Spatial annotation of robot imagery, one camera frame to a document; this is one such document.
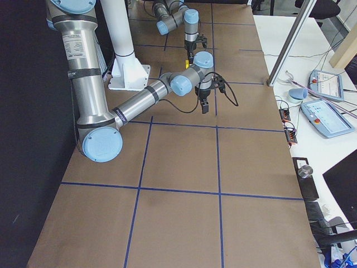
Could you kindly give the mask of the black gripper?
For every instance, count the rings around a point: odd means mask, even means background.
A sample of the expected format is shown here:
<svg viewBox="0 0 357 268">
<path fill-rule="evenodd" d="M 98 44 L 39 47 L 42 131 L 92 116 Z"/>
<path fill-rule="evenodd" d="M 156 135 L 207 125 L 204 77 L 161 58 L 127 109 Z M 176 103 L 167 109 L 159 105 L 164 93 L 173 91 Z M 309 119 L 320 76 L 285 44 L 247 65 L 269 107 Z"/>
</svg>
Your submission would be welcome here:
<svg viewBox="0 0 357 268">
<path fill-rule="evenodd" d="M 195 94 L 197 95 L 197 101 L 201 104 L 202 114 L 209 112 L 208 96 L 210 95 L 211 88 L 201 89 L 195 87 Z"/>
<path fill-rule="evenodd" d="M 187 59 L 189 64 L 193 63 L 194 60 L 194 50 L 196 49 L 196 41 L 185 40 L 185 50 L 187 51 Z"/>
</svg>

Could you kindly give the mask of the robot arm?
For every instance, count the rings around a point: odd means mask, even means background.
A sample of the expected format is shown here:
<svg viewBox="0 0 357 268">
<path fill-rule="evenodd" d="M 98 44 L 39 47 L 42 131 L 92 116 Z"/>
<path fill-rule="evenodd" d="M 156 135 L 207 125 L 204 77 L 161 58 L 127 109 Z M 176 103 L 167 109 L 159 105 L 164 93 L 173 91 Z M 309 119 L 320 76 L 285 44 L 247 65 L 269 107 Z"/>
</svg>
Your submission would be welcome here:
<svg viewBox="0 0 357 268">
<path fill-rule="evenodd" d="M 152 13 L 157 18 L 156 26 L 161 35 L 185 26 L 185 50 L 188 63 L 192 64 L 199 37 L 199 12 L 189 8 L 184 1 L 153 1 Z"/>
<path fill-rule="evenodd" d="M 114 159 L 123 146 L 120 128 L 154 106 L 169 93 L 183 96 L 193 88 L 198 96 L 211 87 L 214 59 L 201 51 L 180 73 L 165 73 L 149 83 L 151 67 L 136 58 L 124 1 L 102 1 L 114 49 L 111 90 L 132 90 L 135 95 L 109 109 L 105 71 L 95 35 L 98 26 L 94 1 L 47 1 L 47 23 L 59 31 L 69 65 L 67 73 L 76 94 L 80 117 L 75 124 L 83 154 L 95 162 Z"/>
</svg>

